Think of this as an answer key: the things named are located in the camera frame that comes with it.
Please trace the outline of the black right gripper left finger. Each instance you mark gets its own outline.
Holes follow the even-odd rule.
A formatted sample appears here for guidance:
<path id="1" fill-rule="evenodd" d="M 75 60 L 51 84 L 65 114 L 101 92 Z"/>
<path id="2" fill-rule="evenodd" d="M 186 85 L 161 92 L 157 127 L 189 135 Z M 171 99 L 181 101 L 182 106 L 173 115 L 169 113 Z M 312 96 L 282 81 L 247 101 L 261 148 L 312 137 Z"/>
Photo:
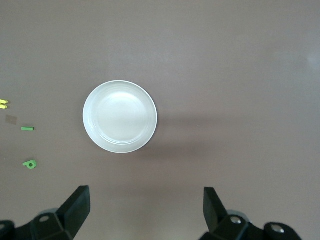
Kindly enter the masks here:
<path id="1" fill-rule="evenodd" d="M 27 224 L 16 227 L 0 222 L 2 240 L 73 240 L 90 214 L 90 187 L 79 186 L 59 207 L 43 211 Z"/>

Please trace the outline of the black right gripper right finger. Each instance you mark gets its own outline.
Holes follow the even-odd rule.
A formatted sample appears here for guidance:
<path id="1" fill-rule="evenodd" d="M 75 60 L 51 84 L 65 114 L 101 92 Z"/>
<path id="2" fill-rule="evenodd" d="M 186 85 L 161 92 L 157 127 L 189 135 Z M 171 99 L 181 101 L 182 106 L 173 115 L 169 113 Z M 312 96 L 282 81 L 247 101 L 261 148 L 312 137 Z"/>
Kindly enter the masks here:
<path id="1" fill-rule="evenodd" d="M 260 229 L 236 211 L 227 211 L 213 187 L 203 192 L 203 214 L 208 232 L 202 240 L 299 240 L 290 226 L 268 222 Z"/>

